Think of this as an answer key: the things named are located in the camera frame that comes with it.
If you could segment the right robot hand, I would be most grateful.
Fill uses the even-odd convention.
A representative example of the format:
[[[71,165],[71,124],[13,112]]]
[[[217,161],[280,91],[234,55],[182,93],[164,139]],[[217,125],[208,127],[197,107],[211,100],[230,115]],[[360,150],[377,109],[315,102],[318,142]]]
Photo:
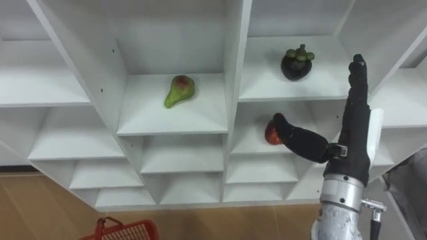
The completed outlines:
[[[367,64],[361,54],[355,54],[348,65],[350,90],[342,117],[337,143],[308,129],[288,122],[275,113],[272,125],[282,143],[296,155],[314,163],[326,163],[324,175],[347,175],[367,186],[370,158],[367,150],[371,109],[368,104]]]

